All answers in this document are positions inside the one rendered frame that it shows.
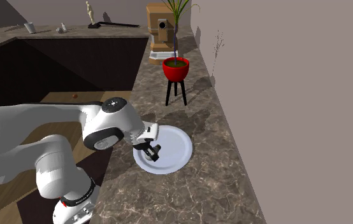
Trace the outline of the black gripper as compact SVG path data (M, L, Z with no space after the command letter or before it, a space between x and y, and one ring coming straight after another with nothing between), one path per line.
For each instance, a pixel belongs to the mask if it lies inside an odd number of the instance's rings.
M151 146L151 139L145 139L143 143L133 145L133 148L136 150L143 150L143 156L146 160L156 162L159 159L158 152L161 149L159 144Z

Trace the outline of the white round plate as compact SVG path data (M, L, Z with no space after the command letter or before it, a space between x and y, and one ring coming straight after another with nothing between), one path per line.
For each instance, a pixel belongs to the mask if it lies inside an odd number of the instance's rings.
M133 150L136 163L149 173L163 175L176 172L185 166L191 158L192 141L182 129L170 125L160 125L157 139L150 142L152 147L157 144L161 146L161 149L156 162L146 160L143 156L143 150Z

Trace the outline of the red potted plant on stand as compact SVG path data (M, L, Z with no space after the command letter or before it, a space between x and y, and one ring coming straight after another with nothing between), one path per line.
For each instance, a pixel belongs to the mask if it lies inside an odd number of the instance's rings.
M189 61L183 57L177 57L177 29L180 21L180 17L193 6L197 6L199 10L201 9L198 4L192 4L187 8L189 0L167 0L167 3L164 2L172 14L175 21L173 28L173 57L169 57L162 62L162 69L164 75L168 80L168 86L166 91L166 102L165 106L169 104L169 97L171 94L171 88L174 86L174 95L177 95L177 85L180 84L182 90L182 98L184 105L187 105L187 98L185 93L184 79L189 72Z

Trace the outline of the brown box coffee machine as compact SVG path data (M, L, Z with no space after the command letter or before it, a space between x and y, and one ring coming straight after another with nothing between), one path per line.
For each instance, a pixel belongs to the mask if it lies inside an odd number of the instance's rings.
M174 40L178 29L168 3L148 3L146 10L151 37L149 62L160 65L165 59L178 55L178 42Z

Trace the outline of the pale figure on black base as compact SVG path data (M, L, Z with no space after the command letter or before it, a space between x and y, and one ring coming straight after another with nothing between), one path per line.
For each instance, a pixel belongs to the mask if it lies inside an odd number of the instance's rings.
M122 27L139 27L139 25L135 24L121 24L121 23L114 23L114 22L96 22L94 19L94 10L92 9L92 6L88 1L85 2L87 5L87 14L89 15L90 18L90 24L88 25L89 29L98 29L102 25L113 25L113 26L122 26Z

